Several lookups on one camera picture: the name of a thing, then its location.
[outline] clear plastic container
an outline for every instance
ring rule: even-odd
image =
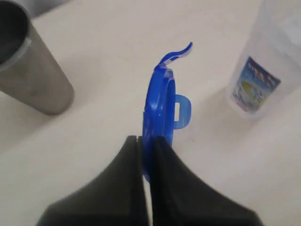
[[[227,87],[243,117],[258,118],[301,85],[301,1],[264,0]]]

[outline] blue tab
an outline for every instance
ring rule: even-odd
[[[188,55],[191,47],[192,42],[182,51],[166,54],[150,79],[143,113],[143,167],[148,181],[153,138],[164,136],[171,145],[174,129],[186,127],[191,118],[191,103],[188,98],[175,94],[174,73],[166,67],[170,62]],[[180,104],[179,121],[174,121],[176,102]]]

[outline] stainless steel cup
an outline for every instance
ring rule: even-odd
[[[45,114],[62,113],[74,96],[26,11],[6,0],[0,0],[0,90]]]

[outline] printed label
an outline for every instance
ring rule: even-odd
[[[275,91],[281,80],[274,77],[251,57],[233,89],[231,98],[248,113],[255,113]]]

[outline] table surface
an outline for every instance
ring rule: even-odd
[[[177,93],[192,102],[189,126],[174,134],[176,153],[266,225],[299,225],[301,90],[254,122],[225,101],[259,2],[75,0],[35,19],[76,98],[51,118],[0,95],[0,224],[35,225],[49,204],[96,177],[128,135],[142,133],[156,63],[193,41],[170,65]]]

